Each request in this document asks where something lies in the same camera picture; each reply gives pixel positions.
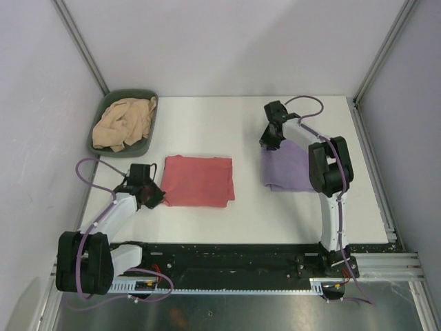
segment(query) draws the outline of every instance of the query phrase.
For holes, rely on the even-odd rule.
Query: purple cloth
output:
[[[262,182],[271,191],[315,192],[309,182],[308,153],[285,139],[278,150],[262,149]]]

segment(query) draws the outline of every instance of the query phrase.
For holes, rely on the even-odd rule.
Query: green basket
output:
[[[120,152],[114,152],[110,147],[106,147],[103,149],[96,149],[93,146],[92,141],[92,131],[95,125],[101,120],[105,110],[112,105],[115,101],[124,99],[124,98],[137,98],[137,99],[148,99],[150,100],[152,97],[156,97],[156,107],[153,112],[152,117],[152,126],[150,127],[149,137],[142,138],[140,141],[137,141],[131,146],[125,145],[125,148]],[[103,100],[101,100],[98,110],[96,111],[95,118],[92,122],[92,127],[89,131],[88,137],[88,148],[94,154],[99,154],[104,157],[140,157],[145,154],[149,147],[150,141],[152,140],[154,124],[156,122],[156,114],[158,112],[158,95],[150,90],[137,90],[137,89],[128,89],[128,90],[116,90],[107,94]]]

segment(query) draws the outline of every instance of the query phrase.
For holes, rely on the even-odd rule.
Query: pink towel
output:
[[[227,202],[234,200],[233,161],[222,157],[167,157],[161,190],[169,206],[227,207]]]

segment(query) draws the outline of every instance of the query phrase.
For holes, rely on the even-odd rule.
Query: white table surface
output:
[[[263,106],[289,97],[160,98],[156,126],[148,152],[129,159],[105,158],[127,171],[131,163],[157,163],[160,183],[164,159],[181,154],[192,157],[231,157],[236,200],[225,209],[142,207],[112,240],[149,243],[317,243],[322,224],[316,193],[271,192],[260,181],[259,139],[267,125]],[[350,243],[386,243],[362,150],[345,97],[320,97],[325,111],[306,119],[313,128],[347,140],[354,180],[346,204],[346,231]],[[289,104],[298,114],[316,112],[308,99]],[[303,147],[305,141],[285,132]],[[94,183],[113,189],[121,176],[99,164]],[[89,223],[109,201],[109,194],[92,189],[83,223]]]

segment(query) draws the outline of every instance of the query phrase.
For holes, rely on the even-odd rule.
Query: white wall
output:
[[[441,311],[441,1],[422,0],[361,108],[397,226]]]
[[[0,63],[0,330],[22,331],[77,220],[74,166],[102,94],[49,0],[2,2]]]
[[[67,0],[110,89],[353,96],[404,0]]]

